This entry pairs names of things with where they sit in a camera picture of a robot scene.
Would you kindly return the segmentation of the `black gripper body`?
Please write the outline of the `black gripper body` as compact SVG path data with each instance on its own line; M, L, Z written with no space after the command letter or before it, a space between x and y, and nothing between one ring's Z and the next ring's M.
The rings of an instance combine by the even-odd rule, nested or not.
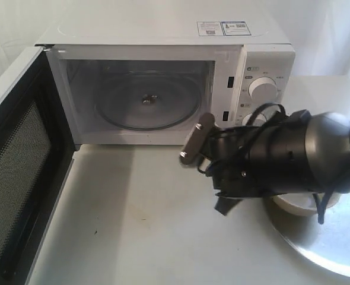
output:
M216 126L213 114L204 113L186 138L179 161L184 167L195 167L212 178L220 198L275 196L278 194L275 190L260 182L259 167L250 161L249 153L264 130L277 126L284 119L284 113L275 112L262 126L222 129Z

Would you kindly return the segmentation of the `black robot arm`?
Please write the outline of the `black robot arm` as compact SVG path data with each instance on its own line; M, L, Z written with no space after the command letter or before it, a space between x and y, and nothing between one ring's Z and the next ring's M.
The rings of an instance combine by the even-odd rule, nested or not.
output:
M202 115L179 154L184 166L211 178L228 212L243 200L306 193L313 196L319 223L333 194L350 192L350 120L337 113L312 115L283 109L260 126L257 114L243 126L222 129Z

